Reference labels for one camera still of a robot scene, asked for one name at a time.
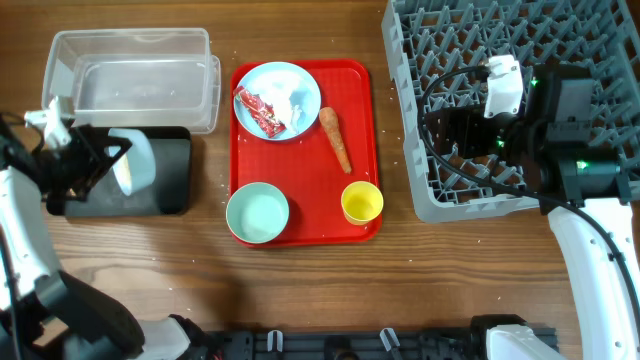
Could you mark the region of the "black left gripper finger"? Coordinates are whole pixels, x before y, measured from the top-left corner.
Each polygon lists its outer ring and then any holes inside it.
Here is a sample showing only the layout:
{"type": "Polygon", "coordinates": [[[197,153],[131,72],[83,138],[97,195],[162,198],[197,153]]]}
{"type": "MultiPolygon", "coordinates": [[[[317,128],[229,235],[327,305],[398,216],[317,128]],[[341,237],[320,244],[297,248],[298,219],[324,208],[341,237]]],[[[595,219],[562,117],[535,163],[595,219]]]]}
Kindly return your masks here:
{"type": "Polygon", "coordinates": [[[132,146],[128,138],[110,135],[108,130],[92,130],[89,144],[101,159],[109,160],[119,160],[132,146]]]}
{"type": "Polygon", "coordinates": [[[89,159],[80,166],[79,178],[74,183],[75,199],[85,200],[89,192],[107,175],[122,156],[122,152],[118,152],[115,156],[109,156],[106,153],[98,156],[90,156],[89,159]]]}

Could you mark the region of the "light blue bowl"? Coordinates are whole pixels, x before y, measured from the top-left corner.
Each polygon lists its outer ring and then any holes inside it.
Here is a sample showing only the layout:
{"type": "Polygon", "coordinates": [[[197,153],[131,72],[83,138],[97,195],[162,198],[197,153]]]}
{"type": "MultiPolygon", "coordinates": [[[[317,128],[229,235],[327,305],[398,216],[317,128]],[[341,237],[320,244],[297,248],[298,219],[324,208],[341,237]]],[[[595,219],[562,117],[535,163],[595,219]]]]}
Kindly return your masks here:
{"type": "Polygon", "coordinates": [[[108,135],[131,142],[131,147],[112,167],[121,191],[131,196],[151,186],[156,178],[156,162],[146,135],[141,130],[124,128],[111,128],[108,135]]]}

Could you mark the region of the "yellow plastic cup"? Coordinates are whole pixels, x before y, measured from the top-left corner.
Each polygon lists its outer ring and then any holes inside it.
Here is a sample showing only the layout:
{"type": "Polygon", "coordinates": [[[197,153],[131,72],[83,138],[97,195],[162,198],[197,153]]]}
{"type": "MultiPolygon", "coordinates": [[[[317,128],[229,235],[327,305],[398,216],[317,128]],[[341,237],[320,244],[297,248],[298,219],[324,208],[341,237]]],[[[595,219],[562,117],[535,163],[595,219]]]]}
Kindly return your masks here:
{"type": "Polygon", "coordinates": [[[373,183],[356,181],[349,184],[341,194],[341,207],[347,221],[363,226],[376,219],[384,207],[380,189],[373,183]]]}

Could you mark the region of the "orange carrot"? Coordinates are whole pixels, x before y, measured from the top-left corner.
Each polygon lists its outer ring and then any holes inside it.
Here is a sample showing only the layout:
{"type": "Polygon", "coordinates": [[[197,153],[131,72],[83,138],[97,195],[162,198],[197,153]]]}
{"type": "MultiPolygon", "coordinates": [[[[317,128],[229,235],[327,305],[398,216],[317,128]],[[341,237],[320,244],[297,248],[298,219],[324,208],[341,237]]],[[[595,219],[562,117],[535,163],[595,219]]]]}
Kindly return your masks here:
{"type": "Polygon", "coordinates": [[[342,170],[346,174],[352,172],[352,166],[348,157],[346,146],[342,139],[339,118],[331,107],[324,107],[319,112],[321,126],[335,152],[342,170]]]}

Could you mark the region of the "red snack wrapper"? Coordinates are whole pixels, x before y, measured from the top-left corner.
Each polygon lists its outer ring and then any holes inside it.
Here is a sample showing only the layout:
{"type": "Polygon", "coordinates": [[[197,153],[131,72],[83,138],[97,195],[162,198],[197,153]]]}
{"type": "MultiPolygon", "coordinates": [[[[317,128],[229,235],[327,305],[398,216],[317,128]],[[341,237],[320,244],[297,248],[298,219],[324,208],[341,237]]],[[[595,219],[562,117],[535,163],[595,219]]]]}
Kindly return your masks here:
{"type": "Polygon", "coordinates": [[[275,117],[273,107],[258,95],[249,92],[244,86],[238,86],[234,90],[234,98],[240,101],[268,138],[273,138],[286,129],[285,125],[275,117]]]}

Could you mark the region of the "pale green bowl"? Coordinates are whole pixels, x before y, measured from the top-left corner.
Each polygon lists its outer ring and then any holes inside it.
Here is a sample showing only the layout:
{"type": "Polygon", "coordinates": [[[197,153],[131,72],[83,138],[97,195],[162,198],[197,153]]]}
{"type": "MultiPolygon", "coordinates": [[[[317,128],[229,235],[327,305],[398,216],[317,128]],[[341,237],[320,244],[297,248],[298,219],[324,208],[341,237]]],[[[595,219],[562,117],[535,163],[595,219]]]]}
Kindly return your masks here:
{"type": "Polygon", "coordinates": [[[226,207],[226,222],[239,240],[260,245],[278,237],[290,215],[285,195],[274,185],[254,182],[242,186],[230,197],[226,207]]]}

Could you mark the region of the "white tissue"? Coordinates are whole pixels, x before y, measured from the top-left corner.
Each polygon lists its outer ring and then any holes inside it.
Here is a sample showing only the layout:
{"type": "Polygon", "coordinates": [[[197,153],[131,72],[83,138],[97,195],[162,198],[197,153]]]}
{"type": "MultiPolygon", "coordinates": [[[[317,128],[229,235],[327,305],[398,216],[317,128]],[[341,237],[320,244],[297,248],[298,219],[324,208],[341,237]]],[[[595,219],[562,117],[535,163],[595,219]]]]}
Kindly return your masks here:
{"type": "Polygon", "coordinates": [[[301,108],[291,98],[299,84],[299,77],[288,72],[274,72],[260,79],[261,99],[272,107],[275,119],[293,134],[298,133],[301,108]]]}

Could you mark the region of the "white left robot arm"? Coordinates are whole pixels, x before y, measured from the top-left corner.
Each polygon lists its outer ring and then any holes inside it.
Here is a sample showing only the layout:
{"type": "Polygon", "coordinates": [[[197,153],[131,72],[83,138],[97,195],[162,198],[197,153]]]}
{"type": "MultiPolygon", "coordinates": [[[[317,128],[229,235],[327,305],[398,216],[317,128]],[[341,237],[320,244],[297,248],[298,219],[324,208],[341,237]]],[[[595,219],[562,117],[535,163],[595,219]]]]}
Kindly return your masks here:
{"type": "Polygon", "coordinates": [[[216,343],[191,320],[140,321],[67,273],[45,212],[93,214],[125,175],[115,211],[183,210],[191,136],[182,127],[75,126],[69,110],[1,117],[1,355],[5,359],[193,359],[216,343]]]}

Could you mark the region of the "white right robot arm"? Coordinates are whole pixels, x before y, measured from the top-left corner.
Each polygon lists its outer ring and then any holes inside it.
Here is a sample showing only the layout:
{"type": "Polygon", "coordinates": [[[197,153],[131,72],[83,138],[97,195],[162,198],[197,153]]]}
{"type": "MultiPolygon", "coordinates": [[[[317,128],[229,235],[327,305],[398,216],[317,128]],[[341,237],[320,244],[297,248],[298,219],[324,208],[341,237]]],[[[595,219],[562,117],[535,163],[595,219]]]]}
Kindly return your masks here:
{"type": "Polygon", "coordinates": [[[561,248],[587,359],[639,355],[639,261],[630,173],[616,150],[591,145],[594,80],[576,65],[474,66],[486,102],[429,112],[416,122],[426,150],[448,168],[452,146],[497,154],[523,171],[523,195],[538,201],[561,248]]]}

